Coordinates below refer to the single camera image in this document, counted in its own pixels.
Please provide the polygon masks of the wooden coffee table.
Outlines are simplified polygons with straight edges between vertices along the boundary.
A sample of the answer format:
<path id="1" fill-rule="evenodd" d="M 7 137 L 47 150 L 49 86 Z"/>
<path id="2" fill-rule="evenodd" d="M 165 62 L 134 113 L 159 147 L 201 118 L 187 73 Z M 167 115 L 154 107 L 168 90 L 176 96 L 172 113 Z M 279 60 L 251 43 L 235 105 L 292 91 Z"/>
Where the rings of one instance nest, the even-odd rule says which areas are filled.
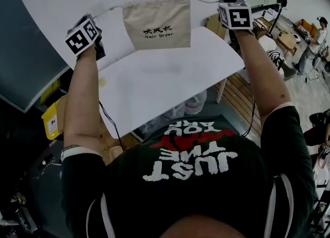
<path id="1" fill-rule="evenodd" d="M 297 41 L 292 33 L 281 30 L 277 36 L 276 42 L 285 48 L 284 56 L 286 56 L 288 52 L 291 53 L 292 56 L 295 55 L 297 51 Z"/>

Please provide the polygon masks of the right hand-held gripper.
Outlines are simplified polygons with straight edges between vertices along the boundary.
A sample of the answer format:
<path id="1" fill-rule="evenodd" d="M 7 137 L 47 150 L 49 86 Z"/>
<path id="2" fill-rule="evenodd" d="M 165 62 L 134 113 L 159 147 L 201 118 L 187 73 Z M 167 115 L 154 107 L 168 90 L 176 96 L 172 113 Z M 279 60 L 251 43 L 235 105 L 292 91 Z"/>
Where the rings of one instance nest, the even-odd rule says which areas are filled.
<path id="1" fill-rule="evenodd" d="M 254 36 L 252 10 L 245 0 L 218 0 L 218 13 L 228 30 L 244 30 Z"/>

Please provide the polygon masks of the large cardboard box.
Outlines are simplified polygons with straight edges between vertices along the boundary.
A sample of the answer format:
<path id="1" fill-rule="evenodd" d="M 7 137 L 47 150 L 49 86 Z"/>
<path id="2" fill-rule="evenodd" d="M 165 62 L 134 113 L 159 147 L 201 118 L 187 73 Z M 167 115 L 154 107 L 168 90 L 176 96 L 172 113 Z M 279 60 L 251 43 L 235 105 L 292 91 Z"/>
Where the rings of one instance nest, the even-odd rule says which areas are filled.
<path id="1" fill-rule="evenodd" d="M 64 129 L 64 110 L 65 110 L 66 95 L 62 96 L 56 105 L 57 111 L 57 123 L 58 131 L 63 134 Z M 121 148 L 120 141 L 118 139 L 112 138 L 108 132 L 102 117 L 100 116 L 100 144 L 103 147 L 102 156 L 106 165 L 109 165 L 113 160 L 115 160 L 123 150 L 132 148 L 139 144 L 138 140 L 132 135 L 127 134 L 121 138 L 123 149 Z"/>

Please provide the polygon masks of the yellow-green bin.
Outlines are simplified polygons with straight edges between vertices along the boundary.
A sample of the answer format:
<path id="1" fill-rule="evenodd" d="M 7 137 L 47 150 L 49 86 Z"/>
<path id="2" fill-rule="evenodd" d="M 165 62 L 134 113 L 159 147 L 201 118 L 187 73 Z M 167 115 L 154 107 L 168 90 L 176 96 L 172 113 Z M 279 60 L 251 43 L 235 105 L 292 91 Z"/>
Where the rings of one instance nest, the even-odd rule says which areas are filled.
<path id="1" fill-rule="evenodd" d="M 47 100 L 61 87 L 60 78 L 56 79 L 40 96 L 40 105 L 45 105 Z"/>

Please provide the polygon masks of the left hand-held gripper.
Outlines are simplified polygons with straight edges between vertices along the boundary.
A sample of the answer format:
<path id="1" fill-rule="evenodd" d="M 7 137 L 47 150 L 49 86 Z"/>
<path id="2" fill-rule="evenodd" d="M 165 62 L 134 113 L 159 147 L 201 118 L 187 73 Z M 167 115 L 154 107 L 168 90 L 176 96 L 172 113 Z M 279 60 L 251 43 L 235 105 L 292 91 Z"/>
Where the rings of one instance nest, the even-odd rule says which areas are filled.
<path id="1" fill-rule="evenodd" d="M 65 43 L 76 58 L 90 46 L 95 48 L 96 60 L 106 56 L 102 44 L 102 30 L 96 26 L 94 17 L 90 13 L 86 13 L 73 28 L 68 30 Z"/>

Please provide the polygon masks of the person's left forearm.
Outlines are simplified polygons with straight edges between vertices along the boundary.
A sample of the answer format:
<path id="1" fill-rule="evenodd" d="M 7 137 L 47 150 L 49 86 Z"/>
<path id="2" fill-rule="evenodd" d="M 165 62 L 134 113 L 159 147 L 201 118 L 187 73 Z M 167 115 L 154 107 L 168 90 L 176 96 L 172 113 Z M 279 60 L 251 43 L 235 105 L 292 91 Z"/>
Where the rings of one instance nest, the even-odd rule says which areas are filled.
<path id="1" fill-rule="evenodd" d="M 102 152 L 95 47 L 83 51 L 74 68 L 64 109 L 64 146 Z"/>

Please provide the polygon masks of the black tripod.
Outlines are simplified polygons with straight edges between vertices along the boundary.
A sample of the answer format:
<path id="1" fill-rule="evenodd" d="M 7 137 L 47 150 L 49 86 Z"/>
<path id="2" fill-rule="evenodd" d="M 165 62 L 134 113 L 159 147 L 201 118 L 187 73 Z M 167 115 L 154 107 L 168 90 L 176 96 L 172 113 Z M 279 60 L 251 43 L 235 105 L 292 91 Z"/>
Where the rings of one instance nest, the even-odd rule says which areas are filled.
<path id="1" fill-rule="evenodd" d="M 282 9 L 283 9 L 283 6 L 282 6 L 282 4 L 280 4 L 280 5 L 279 5 L 279 11 L 278 11 L 278 13 L 277 13 L 277 16 L 276 16 L 276 18 L 274 19 L 271 28 L 268 30 L 268 33 L 266 34 L 266 36 L 268 36 L 268 37 L 271 38 L 271 39 L 273 39 L 272 31 L 273 31 L 273 29 L 274 29 L 274 27 L 275 27 L 275 25 L 276 25 L 276 23 L 277 23 L 277 21 L 278 21 L 280 15 L 281 15 Z"/>

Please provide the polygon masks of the yellow plastic bin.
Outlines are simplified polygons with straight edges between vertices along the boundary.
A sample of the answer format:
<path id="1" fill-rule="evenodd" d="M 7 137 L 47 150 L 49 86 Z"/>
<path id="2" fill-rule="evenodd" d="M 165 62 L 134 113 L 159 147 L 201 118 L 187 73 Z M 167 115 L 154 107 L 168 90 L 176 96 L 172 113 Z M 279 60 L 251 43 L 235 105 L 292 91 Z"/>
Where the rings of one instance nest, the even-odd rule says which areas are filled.
<path id="1" fill-rule="evenodd" d="M 59 99 L 41 117 L 44 123 L 46 137 L 51 141 L 63 141 L 64 108 L 64 99 Z"/>

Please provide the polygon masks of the wooden slatted platform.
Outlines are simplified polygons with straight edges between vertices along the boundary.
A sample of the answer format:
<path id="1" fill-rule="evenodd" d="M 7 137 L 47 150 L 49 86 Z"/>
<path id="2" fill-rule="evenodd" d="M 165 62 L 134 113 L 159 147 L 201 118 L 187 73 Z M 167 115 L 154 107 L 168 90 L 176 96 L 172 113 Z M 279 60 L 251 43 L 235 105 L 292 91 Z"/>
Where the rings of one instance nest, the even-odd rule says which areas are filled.
<path id="1" fill-rule="evenodd" d="M 218 91 L 218 84 L 214 85 L 216 91 Z M 229 103 L 240 119 L 248 125 L 244 133 L 254 135 L 259 139 L 261 136 L 259 111 L 250 84 L 238 72 L 227 78 L 221 100 Z"/>

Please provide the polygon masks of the striped cushion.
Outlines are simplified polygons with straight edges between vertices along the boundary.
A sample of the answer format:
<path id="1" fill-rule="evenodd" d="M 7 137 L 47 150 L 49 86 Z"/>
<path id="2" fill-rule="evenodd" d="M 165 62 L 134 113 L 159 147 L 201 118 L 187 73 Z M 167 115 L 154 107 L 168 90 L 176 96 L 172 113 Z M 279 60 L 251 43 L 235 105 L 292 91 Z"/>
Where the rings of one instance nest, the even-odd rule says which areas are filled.
<path id="1" fill-rule="evenodd" d="M 270 57 L 272 62 L 278 67 L 280 62 L 283 60 L 281 52 L 279 50 L 268 50 L 267 55 Z"/>

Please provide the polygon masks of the beige drawstring cloth bag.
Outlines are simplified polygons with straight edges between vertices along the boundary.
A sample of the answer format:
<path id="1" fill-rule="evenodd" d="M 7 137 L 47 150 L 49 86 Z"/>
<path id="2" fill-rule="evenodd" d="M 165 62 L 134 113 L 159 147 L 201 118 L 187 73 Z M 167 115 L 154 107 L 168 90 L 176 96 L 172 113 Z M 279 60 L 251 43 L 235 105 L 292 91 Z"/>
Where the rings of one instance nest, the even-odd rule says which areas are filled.
<path id="1" fill-rule="evenodd" d="M 139 0 L 110 7 L 93 17 L 121 8 L 124 27 L 137 51 L 186 48 L 191 46 L 190 7 L 190 0 Z"/>

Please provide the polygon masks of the frosted glass panel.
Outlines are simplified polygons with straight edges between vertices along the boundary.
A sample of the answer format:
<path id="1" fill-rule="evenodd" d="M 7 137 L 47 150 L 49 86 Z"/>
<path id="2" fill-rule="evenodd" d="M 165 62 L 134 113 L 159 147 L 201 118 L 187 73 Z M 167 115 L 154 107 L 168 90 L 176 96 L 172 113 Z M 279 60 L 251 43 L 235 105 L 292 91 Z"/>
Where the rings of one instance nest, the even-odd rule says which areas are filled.
<path id="1" fill-rule="evenodd" d="M 25 113 L 68 69 L 22 0 L 0 0 L 0 99 Z"/>

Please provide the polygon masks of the person's right forearm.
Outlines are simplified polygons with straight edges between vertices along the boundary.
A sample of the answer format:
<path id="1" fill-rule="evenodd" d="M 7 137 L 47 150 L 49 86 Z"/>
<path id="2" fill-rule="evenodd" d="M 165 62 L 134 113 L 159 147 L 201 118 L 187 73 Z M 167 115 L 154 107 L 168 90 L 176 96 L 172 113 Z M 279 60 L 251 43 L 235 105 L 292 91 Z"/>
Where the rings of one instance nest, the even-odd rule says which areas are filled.
<path id="1" fill-rule="evenodd" d="M 258 40 L 246 30 L 235 30 L 234 33 L 263 123 L 276 108 L 291 103 L 289 91 Z"/>

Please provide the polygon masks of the person's black printed shirt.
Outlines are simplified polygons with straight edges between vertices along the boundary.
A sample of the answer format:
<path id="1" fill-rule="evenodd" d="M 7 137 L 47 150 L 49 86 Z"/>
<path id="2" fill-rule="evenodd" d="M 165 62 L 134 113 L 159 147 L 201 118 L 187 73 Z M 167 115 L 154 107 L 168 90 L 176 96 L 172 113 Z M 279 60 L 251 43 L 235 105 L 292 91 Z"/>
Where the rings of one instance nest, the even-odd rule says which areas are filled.
<path id="1" fill-rule="evenodd" d="M 260 146 L 220 116 L 166 125 L 109 165 L 80 146 L 61 159 L 74 238 L 159 238 L 190 215 L 246 238 L 301 238 L 314 203 L 311 159 L 291 103 L 266 118 Z"/>

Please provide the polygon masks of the brown wooden board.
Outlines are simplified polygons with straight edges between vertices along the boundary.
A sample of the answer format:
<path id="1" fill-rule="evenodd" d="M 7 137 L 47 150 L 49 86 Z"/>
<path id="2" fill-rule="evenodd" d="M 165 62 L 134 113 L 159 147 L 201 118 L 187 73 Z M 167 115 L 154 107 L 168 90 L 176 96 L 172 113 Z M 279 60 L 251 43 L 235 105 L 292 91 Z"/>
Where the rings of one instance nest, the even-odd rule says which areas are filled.
<path id="1" fill-rule="evenodd" d="M 206 28 L 225 40 L 227 28 L 219 20 L 219 14 L 213 14 L 206 19 Z"/>

